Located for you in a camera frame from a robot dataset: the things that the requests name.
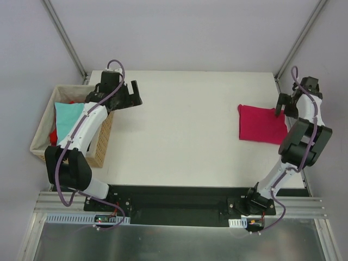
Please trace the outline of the pink t shirt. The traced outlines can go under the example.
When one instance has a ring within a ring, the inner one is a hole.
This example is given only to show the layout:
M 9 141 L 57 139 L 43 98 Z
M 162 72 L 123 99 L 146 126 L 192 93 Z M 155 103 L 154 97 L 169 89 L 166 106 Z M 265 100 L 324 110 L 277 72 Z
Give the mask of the pink t shirt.
M 266 109 L 238 105 L 239 139 L 280 145 L 288 134 L 283 112 L 275 115 L 275 108 Z

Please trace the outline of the wicker basket with cloth liner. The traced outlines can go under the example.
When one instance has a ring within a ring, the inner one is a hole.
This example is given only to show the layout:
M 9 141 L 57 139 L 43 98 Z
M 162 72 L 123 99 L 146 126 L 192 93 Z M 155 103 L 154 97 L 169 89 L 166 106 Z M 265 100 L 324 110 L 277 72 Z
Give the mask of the wicker basket with cloth liner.
M 71 101 L 82 103 L 86 96 L 94 90 L 92 85 L 57 85 L 52 92 L 48 105 L 34 135 L 30 151 L 42 160 L 45 160 L 45 149 L 51 145 L 49 135 L 55 128 L 55 102 L 69 103 Z M 92 138 L 86 161 L 90 167 L 102 168 L 107 152 L 114 113 L 111 112 L 103 121 L 100 128 Z

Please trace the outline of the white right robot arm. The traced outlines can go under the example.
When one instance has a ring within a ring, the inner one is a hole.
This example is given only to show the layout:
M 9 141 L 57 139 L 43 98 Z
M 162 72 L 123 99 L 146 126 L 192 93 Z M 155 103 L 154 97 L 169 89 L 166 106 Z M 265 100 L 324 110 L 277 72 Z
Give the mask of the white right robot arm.
M 292 95 L 279 95 L 275 115 L 284 112 L 285 116 L 295 119 L 295 123 L 280 144 L 279 161 L 241 200 L 243 215 L 271 211 L 282 185 L 297 172 L 316 163 L 333 133 L 321 118 L 322 99 L 319 81 L 313 77 L 295 80 Z

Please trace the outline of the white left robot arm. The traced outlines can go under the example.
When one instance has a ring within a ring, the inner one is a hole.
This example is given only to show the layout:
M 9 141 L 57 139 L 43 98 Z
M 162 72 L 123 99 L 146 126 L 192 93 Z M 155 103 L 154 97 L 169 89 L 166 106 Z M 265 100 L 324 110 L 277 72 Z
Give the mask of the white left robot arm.
M 92 138 L 112 111 L 142 105 L 138 82 L 131 81 L 131 87 L 132 92 L 122 73 L 104 70 L 72 128 L 57 145 L 45 150 L 49 182 L 97 198 L 96 205 L 104 212 L 113 209 L 115 199 L 108 194 L 109 184 L 93 178 L 85 156 Z

